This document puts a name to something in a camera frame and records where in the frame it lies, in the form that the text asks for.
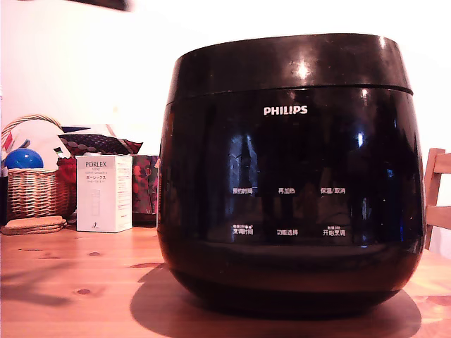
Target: philips logo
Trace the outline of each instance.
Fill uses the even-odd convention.
[[[264,107],[263,115],[296,115],[307,114],[307,106]]]

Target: rice cooker lid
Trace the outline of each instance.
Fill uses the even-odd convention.
[[[186,53],[175,62],[168,103],[224,92],[331,86],[413,94],[393,40],[320,34],[226,42]]]

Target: wooden chair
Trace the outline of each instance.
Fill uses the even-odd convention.
[[[451,154],[444,149],[431,148],[426,164],[426,249],[431,245],[432,227],[451,230],[451,206],[437,206],[438,188],[442,174],[451,174]]]

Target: basket handle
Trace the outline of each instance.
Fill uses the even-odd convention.
[[[3,148],[5,142],[6,142],[6,138],[8,136],[8,133],[17,125],[27,122],[27,121],[31,121],[31,120],[43,120],[43,121],[47,121],[50,123],[53,123],[55,126],[57,126],[59,129],[63,130],[63,128],[61,127],[60,123],[55,120],[54,118],[50,118],[49,116],[45,116],[45,115],[40,115],[40,114],[32,114],[32,115],[25,115],[22,116],[20,118],[15,119],[14,121],[12,121],[11,123],[7,124],[7,126],[5,126],[5,128],[1,131],[1,147]]]

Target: cork coaster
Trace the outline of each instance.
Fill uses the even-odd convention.
[[[62,225],[66,222],[61,216],[48,216],[48,217],[33,217],[22,218],[20,220],[10,220],[6,229],[32,229],[35,227],[50,226],[50,225]]]
[[[49,234],[63,229],[63,225],[47,225],[42,227],[32,227],[29,229],[8,229],[6,226],[1,227],[2,234]]]

